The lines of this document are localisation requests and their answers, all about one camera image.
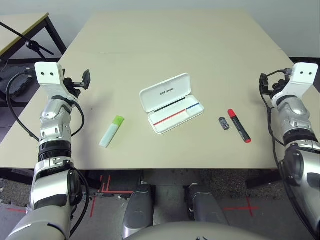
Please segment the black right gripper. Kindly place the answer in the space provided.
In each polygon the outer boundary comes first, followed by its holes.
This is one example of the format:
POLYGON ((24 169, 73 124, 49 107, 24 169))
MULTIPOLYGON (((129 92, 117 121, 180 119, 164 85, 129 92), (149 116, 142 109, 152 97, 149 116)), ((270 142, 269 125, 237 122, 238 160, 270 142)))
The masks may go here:
MULTIPOLYGON (((270 90, 269 97, 272 99, 276 94, 283 91, 285 86, 289 83, 290 76, 285 75, 284 79, 280 79, 278 82, 274 83, 272 85, 272 90, 270 90)), ((269 92, 268 90, 269 82, 268 82, 268 76, 265 73, 261 73, 259 77, 259 91, 261 94, 267 94, 269 92)))

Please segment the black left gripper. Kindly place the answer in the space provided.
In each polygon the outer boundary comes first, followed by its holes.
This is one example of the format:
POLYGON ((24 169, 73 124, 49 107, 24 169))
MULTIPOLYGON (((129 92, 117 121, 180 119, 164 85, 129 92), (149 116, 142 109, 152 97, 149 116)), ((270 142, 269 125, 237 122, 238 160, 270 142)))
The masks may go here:
POLYGON ((81 94, 80 88, 87 90, 91 83, 91 74, 90 70, 87 69, 82 75, 82 82, 73 82, 71 78, 65 78, 63 84, 66 87, 67 91, 78 99, 81 94))

